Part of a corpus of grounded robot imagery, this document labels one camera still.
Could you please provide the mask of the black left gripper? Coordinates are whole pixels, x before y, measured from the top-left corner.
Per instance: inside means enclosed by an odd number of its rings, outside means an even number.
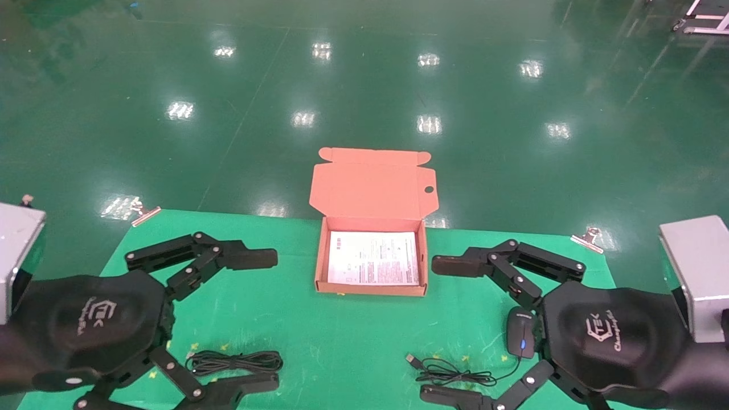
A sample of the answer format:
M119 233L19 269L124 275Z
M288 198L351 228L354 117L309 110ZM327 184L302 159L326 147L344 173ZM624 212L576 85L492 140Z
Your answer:
M275 267L275 249L249 249L242 240L195 232L130 251L125 261L130 272L118 277L29 284L2 325L2 394L93 385L76 400L76 409L133 409L112 394L154 367L182 394L176 409L235 409L246 395L279 387L276 372L203 385L164 347L174 325L172 301L185 300L224 268ZM167 279L166 288L148 275L180 263L186 266Z

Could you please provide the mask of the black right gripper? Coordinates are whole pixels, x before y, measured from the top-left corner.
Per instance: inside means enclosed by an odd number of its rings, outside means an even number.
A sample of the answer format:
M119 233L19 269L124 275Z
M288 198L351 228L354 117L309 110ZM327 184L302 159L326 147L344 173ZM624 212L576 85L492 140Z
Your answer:
M691 342L671 296L589 288L579 283L584 263L516 239L469 247L463 255L435 255L431 270L490 278L522 308L540 309L544 350L543 359L496 399L449 387L461 382L492 387L500 378L489 371L449 371L443 359L421 360L423 401L456 409L518 409L552 382L590 409L609 409L609 401L639 408L669 405L664 381ZM543 296L523 270L563 285Z

